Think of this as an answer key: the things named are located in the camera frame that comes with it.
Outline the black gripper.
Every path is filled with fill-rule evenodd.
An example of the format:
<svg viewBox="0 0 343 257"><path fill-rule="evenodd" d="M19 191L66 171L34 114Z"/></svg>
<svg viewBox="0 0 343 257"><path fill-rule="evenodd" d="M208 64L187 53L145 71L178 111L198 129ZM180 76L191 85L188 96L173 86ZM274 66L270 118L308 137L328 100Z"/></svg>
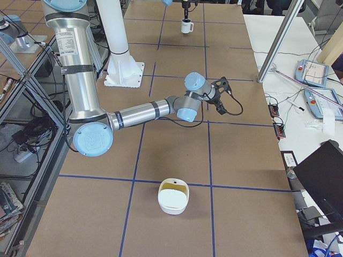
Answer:
<svg viewBox="0 0 343 257"><path fill-rule="evenodd" d="M182 7L190 7L191 0L181 0ZM188 21L188 8L184 8L184 21Z"/></svg>
<svg viewBox="0 0 343 257"><path fill-rule="evenodd" d="M222 105L222 102L220 100L221 95L214 95L211 99L209 99L207 102L208 104L212 104L216 107L216 111L221 114L227 114L227 110L225 109L225 107Z"/></svg>

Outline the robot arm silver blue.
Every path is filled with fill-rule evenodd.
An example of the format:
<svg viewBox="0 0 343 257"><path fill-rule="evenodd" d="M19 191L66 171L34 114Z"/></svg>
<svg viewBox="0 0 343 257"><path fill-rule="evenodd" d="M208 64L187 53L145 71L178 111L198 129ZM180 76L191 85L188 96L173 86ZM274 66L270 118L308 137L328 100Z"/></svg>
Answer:
<svg viewBox="0 0 343 257"><path fill-rule="evenodd" d="M86 1L43 1L46 24L55 32L61 73L68 86L72 114L69 118L76 150L88 157L100 156L113 144L114 132L175 113L193 122L203 102L213 104L225 114L220 97L228 90L222 78L208 82L192 72L185 77L183 96L170 96L128 109L107 112L100 106L96 77L87 30L90 18ZM136 62L129 52L123 15L119 1L98 1L103 29L109 47L106 86L138 88L144 64Z"/></svg>
<svg viewBox="0 0 343 257"><path fill-rule="evenodd" d="M165 6L170 6L173 0L162 0ZM181 0L182 8L184 10L184 19L189 19L189 8L191 7L191 2L189 0Z"/></svg>

